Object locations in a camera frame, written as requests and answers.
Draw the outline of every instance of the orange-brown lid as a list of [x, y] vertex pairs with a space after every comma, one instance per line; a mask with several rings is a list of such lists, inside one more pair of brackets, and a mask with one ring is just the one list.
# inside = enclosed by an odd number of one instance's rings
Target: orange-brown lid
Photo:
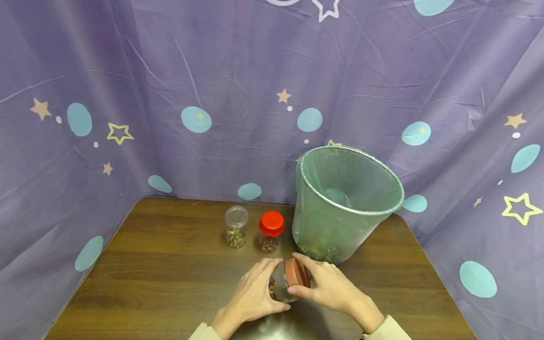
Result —
[[285, 278], [287, 285], [300, 285], [310, 288], [310, 272], [296, 258], [285, 261]]

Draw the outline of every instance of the mesh trash can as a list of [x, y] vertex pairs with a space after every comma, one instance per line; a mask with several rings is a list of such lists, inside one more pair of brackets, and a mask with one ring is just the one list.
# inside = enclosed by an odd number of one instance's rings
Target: mesh trash can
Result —
[[334, 264], [348, 259], [404, 201], [404, 188], [388, 167], [347, 146], [322, 146], [302, 155], [296, 190], [297, 247]]

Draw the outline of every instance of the clear plastic jar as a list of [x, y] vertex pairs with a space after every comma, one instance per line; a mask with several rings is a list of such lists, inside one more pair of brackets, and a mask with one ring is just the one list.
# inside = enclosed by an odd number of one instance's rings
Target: clear plastic jar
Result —
[[259, 248], [265, 254], [272, 254], [280, 245], [278, 236], [284, 229], [283, 216], [277, 211], [267, 211], [261, 216], [259, 221], [259, 229], [261, 234], [259, 235]]
[[296, 297], [289, 294], [287, 289], [293, 285], [310, 288], [310, 281], [310, 273], [303, 264], [295, 258], [290, 258], [274, 268], [268, 282], [268, 292], [272, 299], [288, 304], [295, 301]]
[[248, 238], [248, 211], [241, 206], [230, 207], [225, 213], [227, 245], [234, 249], [242, 248]]
[[275, 252], [280, 245], [280, 240], [274, 236], [268, 236], [265, 234], [259, 235], [259, 248], [265, 254], [272, 254]]

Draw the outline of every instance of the right hand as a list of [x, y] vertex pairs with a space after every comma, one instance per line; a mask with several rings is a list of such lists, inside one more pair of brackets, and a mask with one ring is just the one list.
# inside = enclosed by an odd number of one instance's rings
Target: right hand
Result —
[[384, 315], [376, 304], [357, 289], [334, 264], [317, 262], [296, 252], [293, 256], [312, 273], [317, 288], [295, 285], [289, 287], [290, 294], [352, 316], [367, 334], [380, 326]]

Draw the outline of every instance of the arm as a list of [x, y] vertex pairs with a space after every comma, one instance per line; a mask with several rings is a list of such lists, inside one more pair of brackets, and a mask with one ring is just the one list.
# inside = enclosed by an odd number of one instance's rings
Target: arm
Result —
[[282, 261], [264, 258], [242, 277], [229, 303], [221, 308], [211, 325], [201, 324], [189, 340], [228, 340], [246, 321], [253, 321], [291, 308], [272, 300], [268, 282], [272, 271]]
[[293, 256], [312, 273], [317, 288], [291, 286], [291, 294], [350, 315], [367, 334], [367, 340], [410, 340], [397, 322], [390, 316], [384, 317], [374, 301], [357, 289], [334, 264], [317, 262], [298, 253]]

